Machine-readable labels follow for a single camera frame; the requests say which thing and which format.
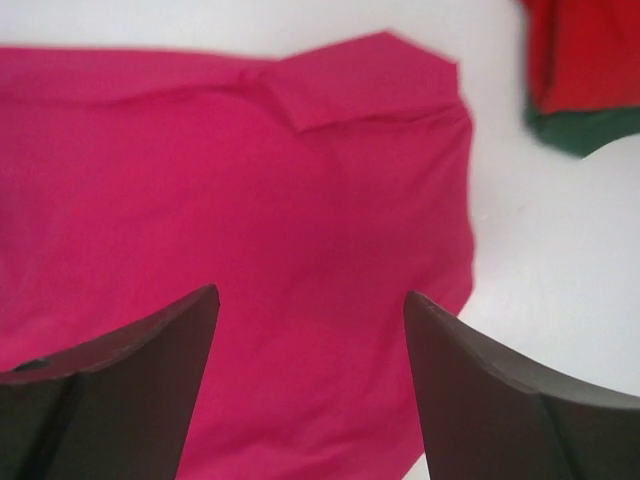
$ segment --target white surface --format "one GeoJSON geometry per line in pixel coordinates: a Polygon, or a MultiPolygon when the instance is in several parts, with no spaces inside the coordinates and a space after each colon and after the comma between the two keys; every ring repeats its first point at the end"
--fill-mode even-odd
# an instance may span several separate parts
{"type": "MultiPolygon", "coordinates": [[[[0,0],[0,41],[284,55],[394,28],[458,59],[476,118],[477,286],[462,318],[640,395],[640,137],[575,161],[520,122],[516,0],[0,0]]],[[[427,478],[424,464],[408,478],[427,478]]]]}

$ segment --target green fabric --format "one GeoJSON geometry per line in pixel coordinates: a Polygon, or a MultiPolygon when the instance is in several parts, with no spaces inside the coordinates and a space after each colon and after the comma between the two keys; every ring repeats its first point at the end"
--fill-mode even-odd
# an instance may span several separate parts
{"type": "Polygon", "coordinates": [[[542,143],[582,158],[614,140],[640,133],[640,107],[543,115],[529,100],[525,123],[542,143]]]}

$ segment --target folded cloth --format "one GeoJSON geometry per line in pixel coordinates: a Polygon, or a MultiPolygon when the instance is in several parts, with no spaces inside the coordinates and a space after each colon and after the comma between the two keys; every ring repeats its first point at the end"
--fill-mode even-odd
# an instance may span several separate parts
{"type": "Polygon", "coordinates": [[[614,140],[640,133],[640,107],[544,115],[529,100],[525,123],[542,143],[586,157],[614,140]]]}
{"type": "Polygon", "coordinates": [[[456,77],[387,33],[281,61],[0,49],[0,368],[215,283],[179,478],[401,478],[404,296],[471,290],[456,77]]]}
{"type": "Polygon", "coordinates": [[[638,0],[521,0],[528,84],[543,114],[640,107],[638,0]]]}

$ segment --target magenta fabric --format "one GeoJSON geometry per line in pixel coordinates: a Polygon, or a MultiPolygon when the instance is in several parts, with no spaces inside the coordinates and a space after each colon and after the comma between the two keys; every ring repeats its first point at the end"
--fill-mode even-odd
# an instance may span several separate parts
{"type": "Polygon", "coordinates": [[[456,76],[389,33],[280,61],[0,49],[0,368],[215,283],[179,478],[402,478],[404,296],[457,313],[472,283],[456,76]]]}

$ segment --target cloth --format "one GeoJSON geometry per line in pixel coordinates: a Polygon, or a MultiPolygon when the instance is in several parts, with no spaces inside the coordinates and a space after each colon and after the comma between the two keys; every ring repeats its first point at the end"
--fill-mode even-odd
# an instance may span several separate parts
{"type": "Polygon", "coordinates": [[[281,61],[0,49],[0,367],[207,283],[181,480],[401,478],[408,290],[471,290],[456,66],[381,33],[281,61]]]}
{"type": "Polygon", "coordinates": [[[543,115],[529,100],[525,123],[542,143],[586,157],[614,140],[640,133],[640,107],[543,115]]]}
{"type": "Polygon", "coordinates": [[[640,107],[638,0],[521,0],[528,84],[543,114],[640,107]]]}

